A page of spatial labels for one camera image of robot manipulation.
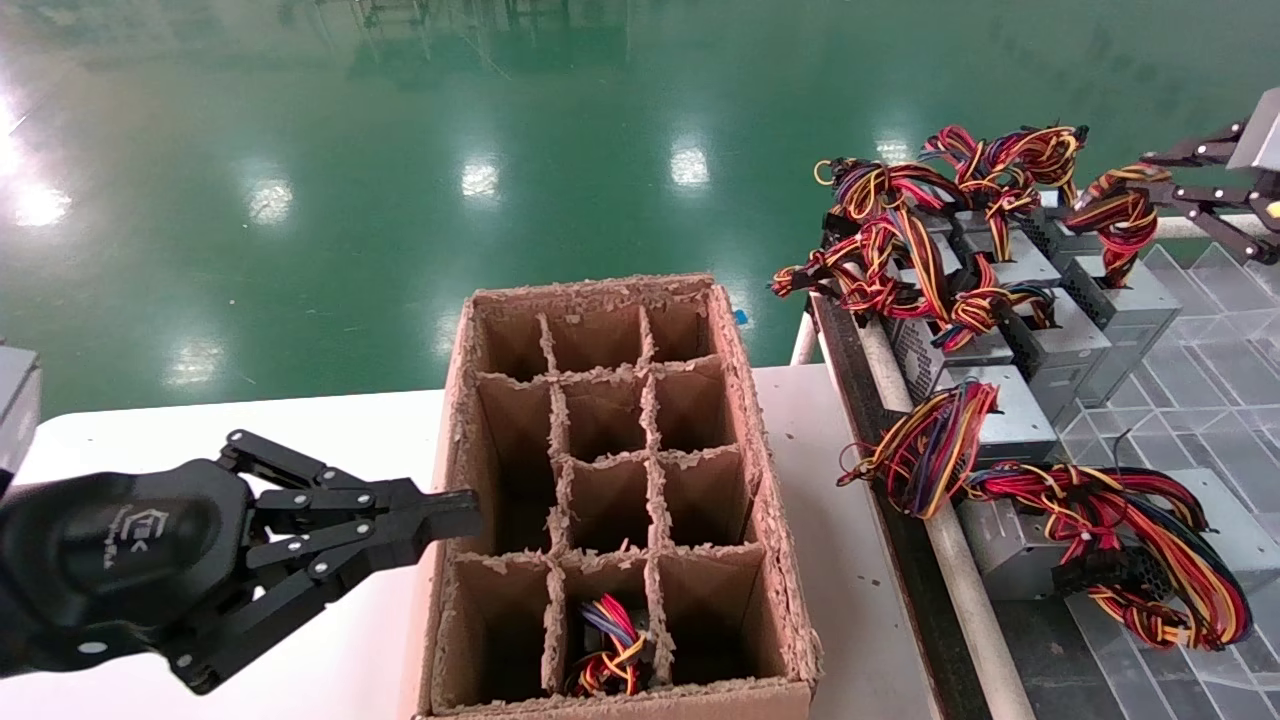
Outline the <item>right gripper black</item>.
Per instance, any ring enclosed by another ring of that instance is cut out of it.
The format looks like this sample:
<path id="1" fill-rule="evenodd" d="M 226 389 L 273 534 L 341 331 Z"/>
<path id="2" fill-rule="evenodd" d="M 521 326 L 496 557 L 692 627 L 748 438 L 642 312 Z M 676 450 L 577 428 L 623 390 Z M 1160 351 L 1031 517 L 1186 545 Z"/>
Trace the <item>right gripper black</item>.
<path id="1" fill-rule="evenodd" d="M 1144 152 L 1140 160 L 1156 167 L 1225 167 L 1244 128 L 1239 120 L 1167 151 Z M 1251 191 L 1156 184 L 1155 205 L 1243 259 L 1271 266 L 1279 260 L 1279 183 L 1277 170 L 1257 168 Z"/>

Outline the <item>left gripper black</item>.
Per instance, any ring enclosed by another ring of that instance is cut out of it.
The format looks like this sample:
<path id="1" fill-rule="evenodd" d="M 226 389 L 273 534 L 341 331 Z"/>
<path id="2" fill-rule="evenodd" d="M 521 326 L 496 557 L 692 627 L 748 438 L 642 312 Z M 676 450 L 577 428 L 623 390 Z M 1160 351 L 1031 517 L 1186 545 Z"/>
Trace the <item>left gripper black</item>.
<path id="1" fill-rule="evenodd" d="M 244 475 L 271 484 L 255 501 Z M 253 523 L 280 539 L 247 548 Z M 477 536 L 471 489 L 362 480 L 248 430 L 219 461 L 100 471 L 3 497 L 3 675 L 164 655 L 209 694 L 375 573 Z"/>

